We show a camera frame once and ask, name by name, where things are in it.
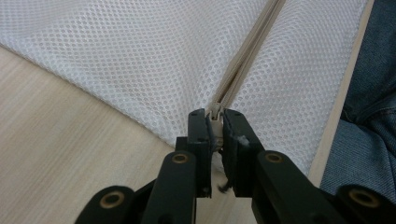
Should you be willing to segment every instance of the zipper tape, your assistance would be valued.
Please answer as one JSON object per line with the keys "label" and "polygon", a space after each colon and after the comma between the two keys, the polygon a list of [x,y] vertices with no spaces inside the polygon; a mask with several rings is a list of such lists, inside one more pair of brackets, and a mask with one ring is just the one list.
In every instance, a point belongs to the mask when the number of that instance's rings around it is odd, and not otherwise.
{"label": "zipper tape", "polygon": [[227,107],[236,95],[260,47],[286,0],[269,0],[242,47],[231,60],[213,97],[213,104]]}

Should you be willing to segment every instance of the zipper slider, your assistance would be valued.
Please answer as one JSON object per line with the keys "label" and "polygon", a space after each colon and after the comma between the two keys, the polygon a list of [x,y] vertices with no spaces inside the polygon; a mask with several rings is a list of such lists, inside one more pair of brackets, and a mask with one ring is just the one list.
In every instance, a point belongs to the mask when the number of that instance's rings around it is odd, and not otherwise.
{"label": "zipper slider", "polygon": [[214,103],[206,110],[206,116],[210,120],[210,128],[215,138],[213,151],[219,151],[223,147],[222,116],[224,108],[220,103]]}

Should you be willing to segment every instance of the screw hole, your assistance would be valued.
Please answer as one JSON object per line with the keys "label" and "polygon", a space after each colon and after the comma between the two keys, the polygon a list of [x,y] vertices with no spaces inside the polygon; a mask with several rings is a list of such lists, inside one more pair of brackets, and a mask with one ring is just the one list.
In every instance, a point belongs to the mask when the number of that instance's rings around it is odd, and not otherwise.
{"label": "screw hole", "polygon": [[269,153],[265,155],[265,159],[267,159],[270,162],[282,162],[283,159],[281,156],[279,156],[276,153]]}
{"label": "screw hole", "polygon": [[189,160],[189,157],[185,154],[176,154],[175,156],[172,157],[172,162],[174,163],[184,163]]}
{"label": "screw hole", "polygon": [[376,208],[379,206],[379,200],[364,189],[352,189],[348,195],[355,203],[365,207]]}
{"label": "screw hole", "polygon": [[105,209],[117,207],[120,204],[122,204],[124,198],[125,196],[121,191],[115,190],[103,196],[103,198],[100,201],[100,205]]}

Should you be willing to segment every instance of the blue jeans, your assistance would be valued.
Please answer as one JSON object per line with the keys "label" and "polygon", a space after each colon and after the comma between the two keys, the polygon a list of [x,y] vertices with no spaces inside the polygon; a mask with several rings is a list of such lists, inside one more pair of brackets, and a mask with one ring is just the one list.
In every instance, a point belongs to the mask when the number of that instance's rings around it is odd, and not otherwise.
{"label": "blue jeans", "polygon": [[396,203],[396,1],[375,0],[321,188],[359,184]]}

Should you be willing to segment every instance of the black plastic part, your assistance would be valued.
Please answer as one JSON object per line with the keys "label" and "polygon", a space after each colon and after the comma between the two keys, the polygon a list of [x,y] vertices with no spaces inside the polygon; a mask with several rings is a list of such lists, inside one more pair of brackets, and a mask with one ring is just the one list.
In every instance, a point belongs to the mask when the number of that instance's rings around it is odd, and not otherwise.
{"label": "black plastic part", "polygon": [[251,197],[256,179],[254,161],[264,147],[245,116],[231,109],[224,110],[223,140],[222,163],[233,192],[236,197]]}
{"label": "black plastic part", "polygon": [[154,188],[156,180],[153,180],[149,182],[146,186],[143,188],[139,189],[135,194],[134,194],[134,199],[130,207],[130,218],[131,222],[129,223],[140,223],[143,218],[143,214],[146,211],[146,207],[149,201],[149,197],[151,195],[151,192]]}
{"label": "black plastic part", "polygon": [[187,137],[177,137],[175,151],[188,151]]}
{"label": "black plastic part", "polygon": [[363,186],[341,187],[334,206],[350,223],[396,223],[396,205]]}
{"label": "black plastic part", "polygon": [[193,154],[168,154],[148,199],[142,223],[195,222],[195,165]]}
{"label": "black plastic part", "polygon": [[[104,208],[101,206],[101,201],[106,197],[106,195],[111,194],[112,192],[117,192],[123,195],[122,203],[118,206],[111,208]],[[132,218],[130,217],[130,205],[132,204],[134,199],[134,191],[120,186],[112,186],[106,189],[102,189],[98,193],[96,193],[92,199],[85,206],[84,210],[82,210],[78,219],[76,220],[77,224],[88,224],[88,223],[97,223],[97,224],[123,224],[128,223]]]}
{"label": "black plastic part", "polygon": [[251,209],[253,211],[254,217],[257,223],[270,223],[276,224],[280,223],[279,217],[276,214],[275,208],[271,204],[265,194],[262,185],[257,183],[253,190],[253,196],[251,200]]}
{"label": "black plastic part", "polygon": [[346,223],[286,155],[275,151],[261,152],[256,172],[258,184],[280,223]]}
{"label": "black plastic part", "polygon": [[187,150],[195,155],[196,167],[196,197],[211,197],[211,165],[212,150],[209,135],[210,124],[205,117],[205,110],[198,109],[189,114],[189,133]]}

